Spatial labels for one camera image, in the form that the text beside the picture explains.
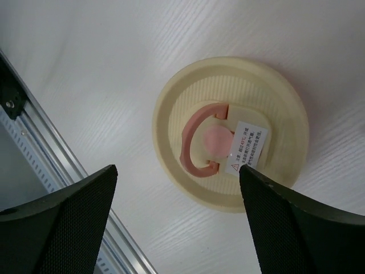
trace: circular rim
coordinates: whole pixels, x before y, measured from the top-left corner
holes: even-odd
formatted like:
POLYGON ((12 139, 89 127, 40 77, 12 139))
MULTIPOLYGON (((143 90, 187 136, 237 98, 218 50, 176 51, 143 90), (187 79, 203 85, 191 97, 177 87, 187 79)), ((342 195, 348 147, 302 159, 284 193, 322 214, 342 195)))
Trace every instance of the circular rim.
POLYGON ((155 109, 153 111, 153 118, 152 118, 152 140, 153 140, 153 146, 155 148, 157 158, 159 159, 160 164, 162 165, 164 171, 168 175, 171 181, 173 181, 174 185, 176 185, 184 194, 188 195, 190 198, 192 198, 194 201, 208 207, 211 209, 216 209, 218 211, 222 212, 230 212, 230 213, 243 213, 245 212, 245 207, 226 207, 223 205, 213 204, 207 200, 204 200, 202 198, 199 198, 192 194, 190 191, 186 190, 182 184, 178 182, 178 180, 175 178, 174 174, 171 172, 171 170, 167 167, 165 161, 163 160, 163 155, 161 152, 161 147, 158 145, 158 118, 161 115, 161 106, 164 103, 164 100, 168 93, 170 92, 171 88, 178 83, 180 80, 188 76, 189 74, 203 69, 207 66, 217 66, 217 65, 223 65, 223 66, 230 66, 242 69, 243 67, 249 65, 251 67, 250 73, 253 73, 254 75, 259 75, 259 77, 269 86, 275 86, 275 85, 282 85, 286 87, 286 90, 289 91, 291 95, 291 99, 293 100, 293 103, 295 103, 296 107, 299 107, 298 112, 300 112, 300 119, 301 119, 301 126, 305 125, 306 127, 306 135, 304 136, 304 139, 307 140, 305 143, 302 143, 302 146, 304 147, 304 150, 306 153, 303 154, 302 160, 301 160, 301 166, 303 166, 306 162, 306 156, 309 146, 309 123, 308 118, 306 114, 306 110, 304 108, 304 105, 299 97, 299 95, 294 90, 294 87, 277 71, 272 69, 271 67, 258 62, 253 62, 244 58, 237 58, 237 57, 214 57, 214 58, 208 58, 203 59, 197 62, 194 62, 184 68, 182 68, 179 72, 177 72, 164 86, 162 89, 155 105, 155 109))

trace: hole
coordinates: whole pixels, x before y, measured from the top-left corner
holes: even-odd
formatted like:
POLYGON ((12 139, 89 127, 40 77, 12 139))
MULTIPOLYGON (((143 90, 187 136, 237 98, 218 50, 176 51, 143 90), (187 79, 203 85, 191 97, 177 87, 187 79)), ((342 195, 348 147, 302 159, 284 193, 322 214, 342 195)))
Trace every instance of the hole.
POLYGON ((8 215, 8 214, 12 214, 12 213, 16 213, 18 210, 16 208, 8 208, 6 210, 0 211, 0 216, 1 215, 8 215))

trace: sticker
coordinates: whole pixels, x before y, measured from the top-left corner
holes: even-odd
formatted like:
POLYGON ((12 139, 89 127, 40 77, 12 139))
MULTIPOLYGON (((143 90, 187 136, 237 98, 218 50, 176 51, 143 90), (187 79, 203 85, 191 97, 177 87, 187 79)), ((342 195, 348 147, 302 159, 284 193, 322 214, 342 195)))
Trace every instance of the sticker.
POLYGON ((225 172, 240 177, 240 168, 244 164, 256 168, 267 132, 265 128, 238 122, 225 172))

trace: warning triangle symbol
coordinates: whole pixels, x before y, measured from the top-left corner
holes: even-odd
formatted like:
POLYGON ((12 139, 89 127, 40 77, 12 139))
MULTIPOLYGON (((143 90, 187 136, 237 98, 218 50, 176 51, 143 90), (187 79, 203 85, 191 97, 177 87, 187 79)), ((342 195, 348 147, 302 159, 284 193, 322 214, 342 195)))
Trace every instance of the warning triangle symbol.
POLYGON ((238 171, 238 168, 239 168, 239 164, 231 164, 231 166, 236 170, 236 171, 238 171))

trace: black bracket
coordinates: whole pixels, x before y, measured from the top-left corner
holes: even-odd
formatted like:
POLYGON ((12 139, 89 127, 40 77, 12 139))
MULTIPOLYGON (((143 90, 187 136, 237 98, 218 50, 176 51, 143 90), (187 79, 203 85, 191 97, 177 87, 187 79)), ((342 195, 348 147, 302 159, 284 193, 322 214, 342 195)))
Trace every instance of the black bracket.
POLYGON ((0 51, 0 104, 10 119, 16 118, 24 110, 28 96, 17 75, 0 51))

